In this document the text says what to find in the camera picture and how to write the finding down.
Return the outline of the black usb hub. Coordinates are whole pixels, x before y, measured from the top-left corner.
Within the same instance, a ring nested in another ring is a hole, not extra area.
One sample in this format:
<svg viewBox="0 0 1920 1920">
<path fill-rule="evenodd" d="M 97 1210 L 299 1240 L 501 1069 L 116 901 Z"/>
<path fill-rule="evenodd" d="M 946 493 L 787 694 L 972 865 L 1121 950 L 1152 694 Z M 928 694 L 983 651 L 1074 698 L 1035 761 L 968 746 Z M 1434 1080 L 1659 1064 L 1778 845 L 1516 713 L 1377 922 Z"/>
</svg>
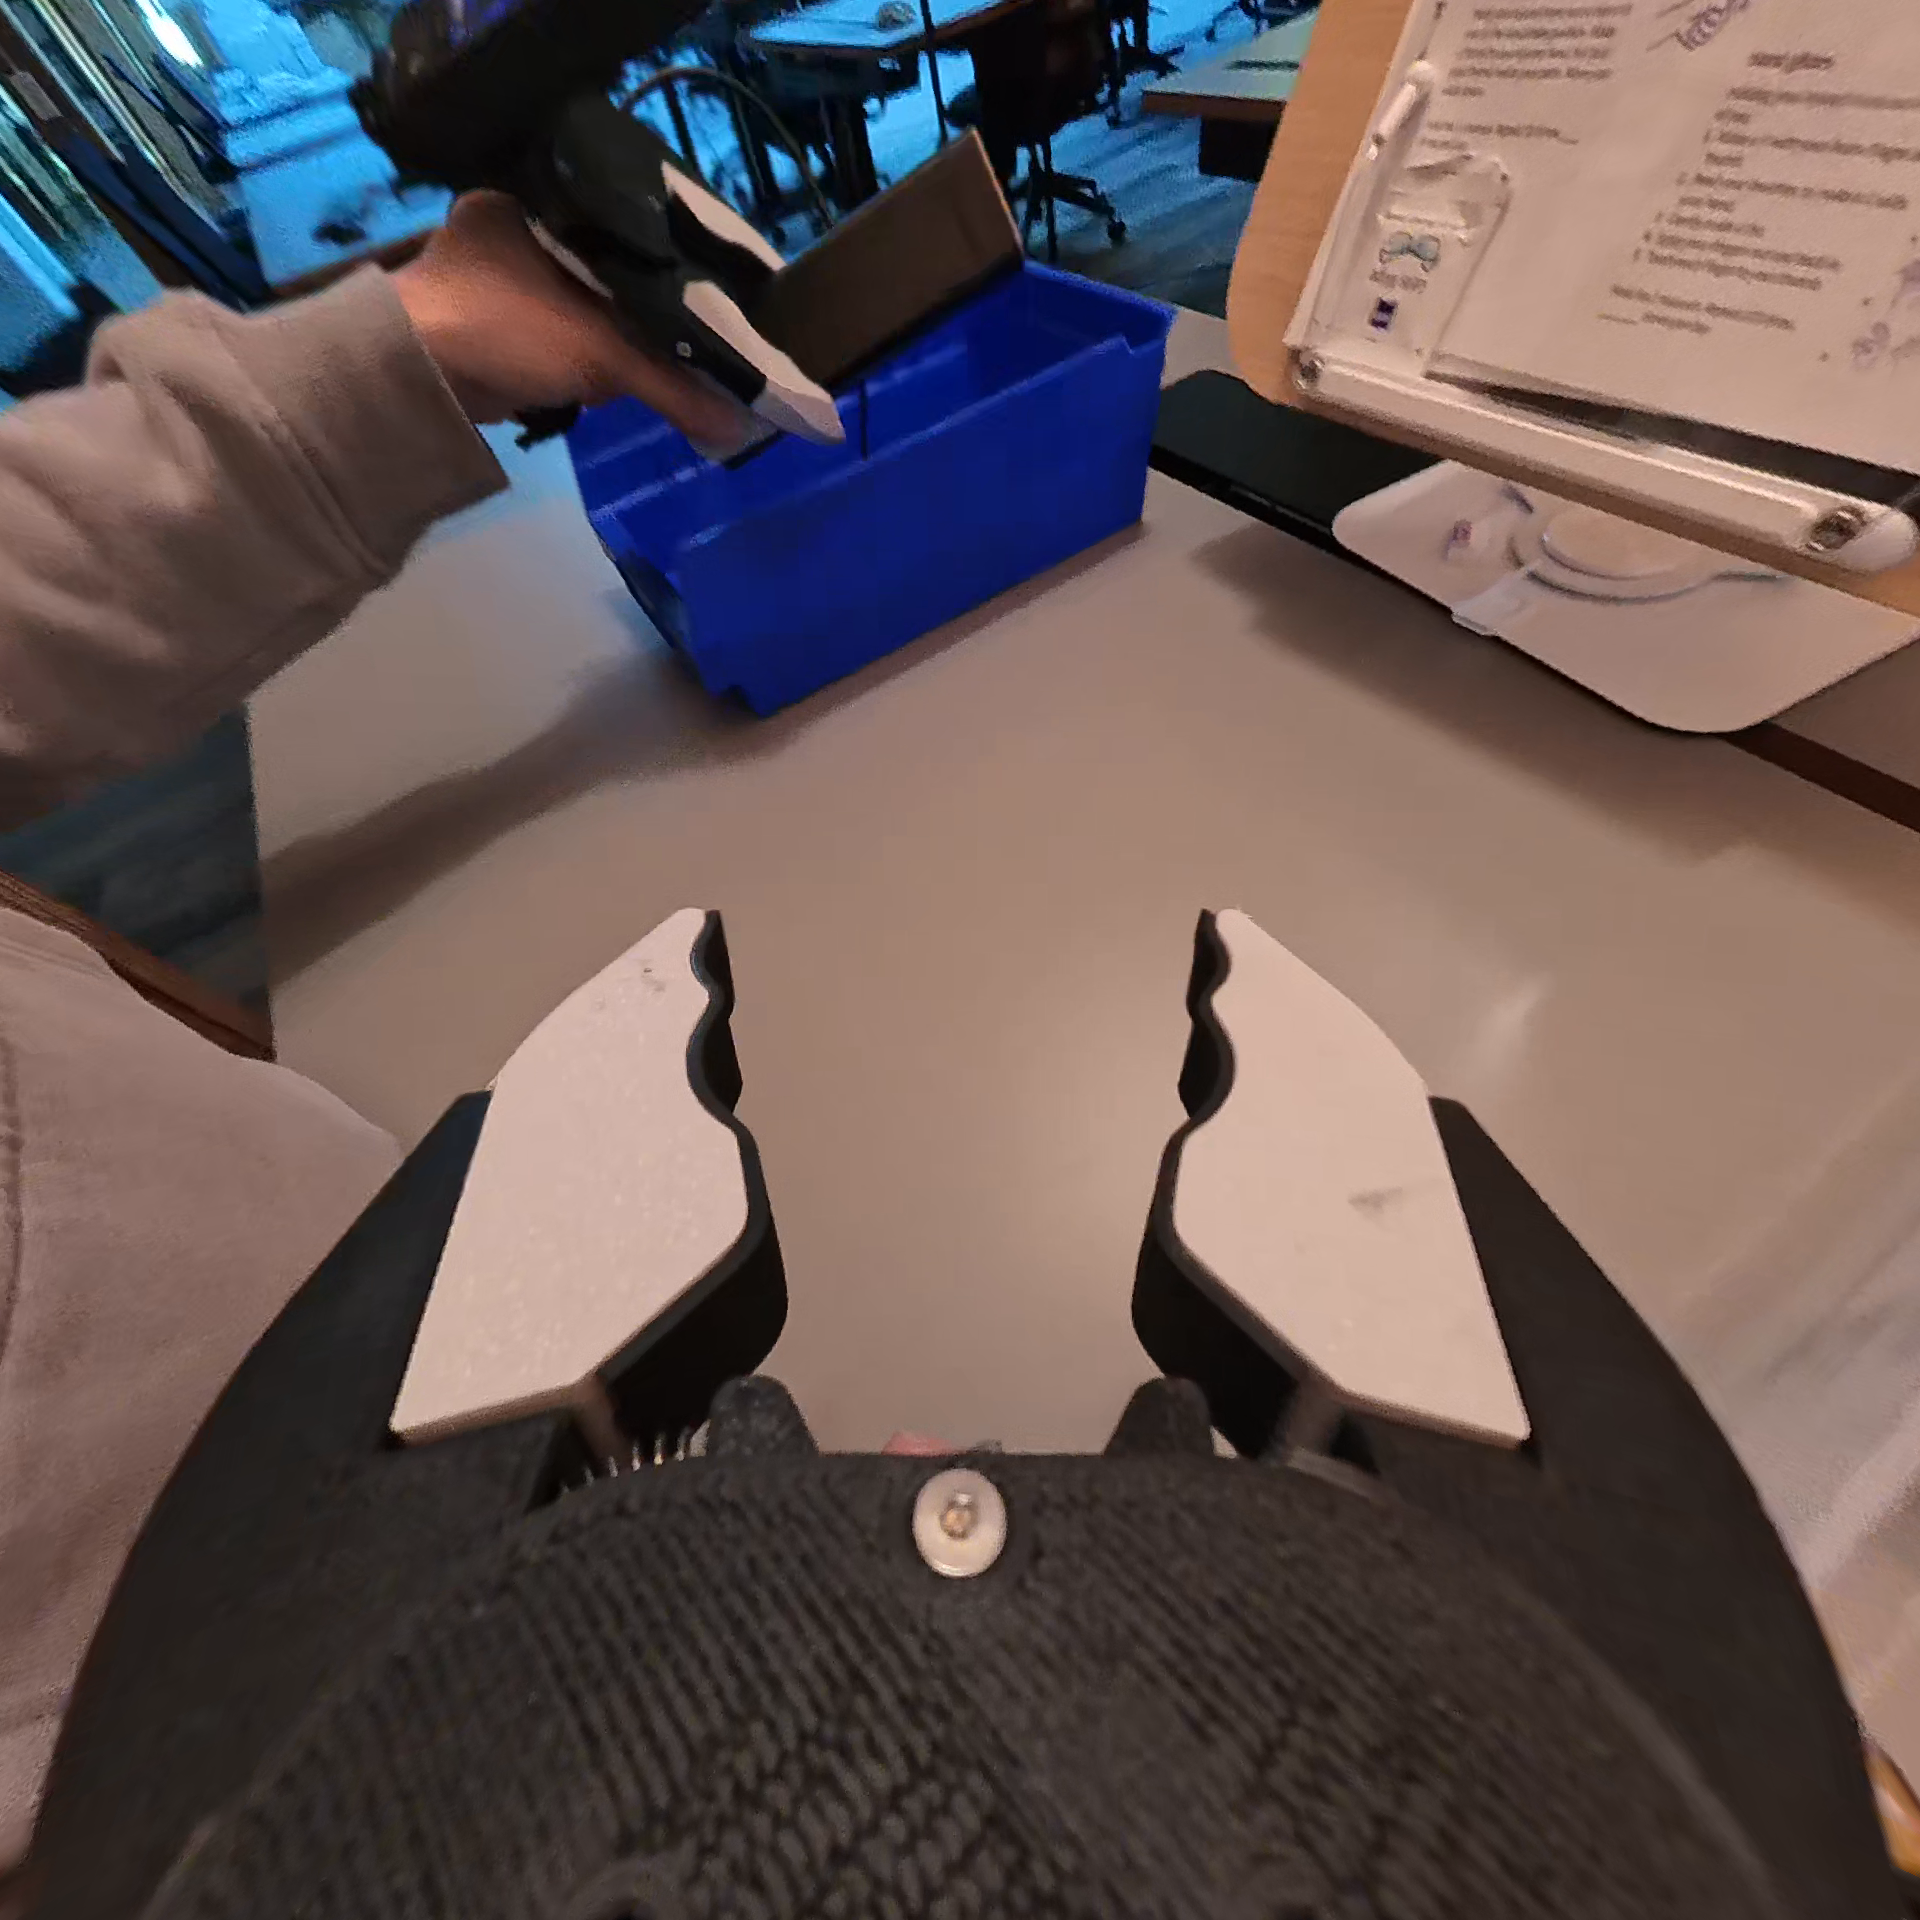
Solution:
<svg viewBox="0 0 1920 1920">
<path fill-rule="evenodd" d="M 747 298 L 757 344 L 801 380 L 849 389 L 1024 258 L 983 137 L 946 144 L 903 183 L 840 212 Z"/>
</svg>

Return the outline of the black office chair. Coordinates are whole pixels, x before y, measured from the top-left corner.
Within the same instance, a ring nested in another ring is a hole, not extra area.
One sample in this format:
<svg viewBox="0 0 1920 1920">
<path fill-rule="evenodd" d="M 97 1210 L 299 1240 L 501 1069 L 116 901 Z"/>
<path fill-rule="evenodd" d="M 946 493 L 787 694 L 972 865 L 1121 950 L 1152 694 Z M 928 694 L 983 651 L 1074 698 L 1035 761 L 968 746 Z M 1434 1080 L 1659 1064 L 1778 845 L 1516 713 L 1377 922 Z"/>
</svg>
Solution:
<svg viewBox="0 0 1920 1920">
<path fill-rule="evenodd" d="M 1114 204 L 1054 163 L 1054 137 L 1106 111 L 1106 4 L 1103 0 L 1024 0 L 957 35 L 972 59 L 972 137 L 1020 212 L 1045 224 L 1045 258 L 1054 258 L 1054 209 L 1085 209 L 1106 246 L 1121 246 Z"/>
</svg>

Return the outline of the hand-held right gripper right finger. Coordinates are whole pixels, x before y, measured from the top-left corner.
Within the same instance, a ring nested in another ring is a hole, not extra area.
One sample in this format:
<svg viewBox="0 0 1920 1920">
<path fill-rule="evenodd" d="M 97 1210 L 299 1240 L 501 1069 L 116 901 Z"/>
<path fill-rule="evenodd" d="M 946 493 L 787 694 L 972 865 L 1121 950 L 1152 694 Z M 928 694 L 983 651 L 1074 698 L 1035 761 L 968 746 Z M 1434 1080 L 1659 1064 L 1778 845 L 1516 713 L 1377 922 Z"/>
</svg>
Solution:
<svg viewBox="0 0 1920 1920">
<path fill-rule="evenodd" d="M 1399 1040 L 1240 904 L 1194 933 L 1187 1122 L 1161 1149 L 1129 1322 L 1230 1450 L 1337 1450 L 1356 1422 L 1526 1450 L 1434 1103 Z"/>
</svg>

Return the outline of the person's torso in sweatshirt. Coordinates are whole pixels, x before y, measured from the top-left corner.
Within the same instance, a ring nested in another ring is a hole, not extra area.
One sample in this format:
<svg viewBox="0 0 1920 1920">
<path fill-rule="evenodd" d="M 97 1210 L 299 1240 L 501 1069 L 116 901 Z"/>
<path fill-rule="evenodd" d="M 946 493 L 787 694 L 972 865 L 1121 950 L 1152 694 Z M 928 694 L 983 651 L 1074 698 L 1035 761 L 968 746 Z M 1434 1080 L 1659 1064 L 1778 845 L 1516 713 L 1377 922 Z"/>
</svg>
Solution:
<svg viewBox="0 0 1920 1920">
<path fill-rule="evenodd" d="M 130 1551 L 232 1368 L 404 1149 L 156 1010 L 85 939 L 0 933 L 0 1858 Z"/>
</svg>

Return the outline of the blue plastic bin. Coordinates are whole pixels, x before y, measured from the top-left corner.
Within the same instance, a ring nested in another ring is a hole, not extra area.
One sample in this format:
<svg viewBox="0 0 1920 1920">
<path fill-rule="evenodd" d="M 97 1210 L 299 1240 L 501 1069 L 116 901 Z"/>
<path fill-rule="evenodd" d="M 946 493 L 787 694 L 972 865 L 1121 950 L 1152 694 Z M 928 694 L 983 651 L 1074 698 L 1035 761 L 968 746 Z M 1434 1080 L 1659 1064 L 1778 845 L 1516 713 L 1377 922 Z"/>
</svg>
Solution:
<svg viewBox="0 0 1920 1920">
<path fill-rule="evenodd" d="M 709 460 L 643 405 L 581 411 L 567 460 L 671 651 L 783 713 L 1143 516 L 1175 310 L 1012 267 L 869 362 L 834 447 Z"/>
</svg>

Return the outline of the person's left forearm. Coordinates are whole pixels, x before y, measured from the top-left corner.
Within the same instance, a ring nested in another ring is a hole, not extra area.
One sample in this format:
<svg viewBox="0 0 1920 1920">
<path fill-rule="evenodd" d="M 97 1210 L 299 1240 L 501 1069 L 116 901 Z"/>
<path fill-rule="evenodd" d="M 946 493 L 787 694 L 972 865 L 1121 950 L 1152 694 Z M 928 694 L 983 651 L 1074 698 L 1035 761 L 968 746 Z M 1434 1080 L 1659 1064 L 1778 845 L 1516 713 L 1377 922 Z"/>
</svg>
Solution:
<svg viewBox="0 0 1920 1920">
<path fill-rule="evenodd" d="M 201 746 L 501 493 L 381 267 L 97 329 L 0 415 L 0 828 Z"/>
</svg>

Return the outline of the printed instruction sheet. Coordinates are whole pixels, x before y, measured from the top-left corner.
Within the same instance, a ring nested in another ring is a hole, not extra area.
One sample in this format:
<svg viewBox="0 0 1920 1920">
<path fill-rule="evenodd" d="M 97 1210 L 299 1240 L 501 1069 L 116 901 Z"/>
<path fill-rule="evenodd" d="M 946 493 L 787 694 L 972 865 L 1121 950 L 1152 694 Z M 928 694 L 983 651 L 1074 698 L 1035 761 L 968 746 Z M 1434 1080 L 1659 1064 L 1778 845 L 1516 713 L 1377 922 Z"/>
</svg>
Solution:
<svg viewBox="0 0 1920 1920">
<path fill-rule="evenodd" d="M 1506 224 L 1429 362 L 1920 460 L 1920 4 L 1434 4 L 1418 157 Z"/>
</svg>

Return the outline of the person's left hand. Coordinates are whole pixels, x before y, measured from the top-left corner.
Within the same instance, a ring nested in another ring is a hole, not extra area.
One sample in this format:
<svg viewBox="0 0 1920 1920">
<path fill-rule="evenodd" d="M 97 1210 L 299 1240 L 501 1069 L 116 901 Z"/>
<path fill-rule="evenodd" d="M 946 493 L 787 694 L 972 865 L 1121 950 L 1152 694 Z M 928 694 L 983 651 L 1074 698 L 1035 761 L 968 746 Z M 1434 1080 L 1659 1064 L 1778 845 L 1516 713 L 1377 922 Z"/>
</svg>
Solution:
<svg viewBox="0 0 1920 1920">
<path fill-rule="evenodd" d="M 643 351 L 509 193 L 461 193 L 389 280 L 468 424 L 643 405 L 711 460 L 757 438 L 739 393 Z"/>
</svg>

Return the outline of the white document stand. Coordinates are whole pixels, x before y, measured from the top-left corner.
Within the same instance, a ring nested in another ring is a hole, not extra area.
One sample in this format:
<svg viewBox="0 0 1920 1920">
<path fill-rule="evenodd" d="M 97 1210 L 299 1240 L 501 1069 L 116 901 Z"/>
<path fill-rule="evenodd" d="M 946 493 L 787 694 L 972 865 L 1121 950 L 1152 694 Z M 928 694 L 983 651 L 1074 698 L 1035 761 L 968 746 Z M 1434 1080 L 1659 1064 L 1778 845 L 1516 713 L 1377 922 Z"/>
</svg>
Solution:
<svg viewBox="0 0 1920 1920">
<path fill-rule="evenodd" d="M 1911 641 L 1911 475 L 1429 362 L 1506 224 L 1496 157 L 1418 157 L 1418 4 L 1317 4 L 1232 235 L 1240 389 L 1434 450 L 1330 538 L 1649 729 L 1758 729 Z"/>
</svg>

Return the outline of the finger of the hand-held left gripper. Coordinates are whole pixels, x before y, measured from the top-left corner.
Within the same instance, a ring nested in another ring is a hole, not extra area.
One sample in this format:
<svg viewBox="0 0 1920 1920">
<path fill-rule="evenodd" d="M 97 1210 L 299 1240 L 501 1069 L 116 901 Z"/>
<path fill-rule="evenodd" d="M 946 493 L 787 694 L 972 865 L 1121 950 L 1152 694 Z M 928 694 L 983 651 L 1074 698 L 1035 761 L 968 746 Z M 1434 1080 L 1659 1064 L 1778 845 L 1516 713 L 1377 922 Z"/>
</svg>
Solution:
<svg viewBox="0 0 1920 1920">
<path fill-rule="evenodd" d="M 728 298 L 757 298 L 787 258 L 770 232 L 751 232 L 709 176 L 690 176 L 677 157 L 664 157 L 664 224 L 677 235 L 677 258 Z"/>
<path fill-rule="evenodd" d="M 711 393 L 751 411 L 757 431 L 787 431 L 801 447 L 840 447 L 849 438 L 840 405 L 787 351 L 774 351 L 747 318 L 747 308 L 709 277 L 685 277 L 685 293 L 677 293 L 677 359 Z"/>
</svg>

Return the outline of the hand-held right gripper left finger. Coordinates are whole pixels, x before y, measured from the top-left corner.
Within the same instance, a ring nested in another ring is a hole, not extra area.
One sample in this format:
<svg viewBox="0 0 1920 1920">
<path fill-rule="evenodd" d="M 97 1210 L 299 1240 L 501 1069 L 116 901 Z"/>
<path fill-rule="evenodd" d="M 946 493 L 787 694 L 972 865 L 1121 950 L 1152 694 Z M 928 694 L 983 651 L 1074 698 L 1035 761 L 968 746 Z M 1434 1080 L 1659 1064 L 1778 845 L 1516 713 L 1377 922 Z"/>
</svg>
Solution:
<svg viewBox="0 0 1920 1920">
<path fill-rule="evenodd" d="M 404 1441 L 524 1417 L 690 1441 L 774 1353 L 787 1288 L 728 1007 L 721 916 L 677 904 L 501 1064 L 397 1381 Z"/>
</svg>

